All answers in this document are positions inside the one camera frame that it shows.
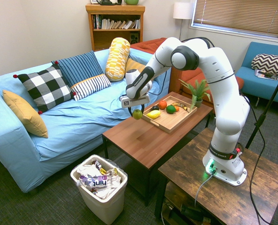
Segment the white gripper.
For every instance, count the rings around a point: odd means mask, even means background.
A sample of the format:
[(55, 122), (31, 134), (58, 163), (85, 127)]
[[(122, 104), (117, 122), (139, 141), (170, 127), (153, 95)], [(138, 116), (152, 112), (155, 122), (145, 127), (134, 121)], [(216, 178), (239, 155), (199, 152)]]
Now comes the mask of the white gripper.
[(131, 117), (133, 117), (131, 107), (141, 105), (141, 112), (144, 113), (144, 109), (145, 109), (144, 104), (150, 102), (150, 97), (148, 94), (145, 94), (139, 97), (138, 99), (130, 99), (127, 97), (127, 95), (123, 95), (120, 97), (120, 101), (121, 101), (122, 108), (128, 108)]

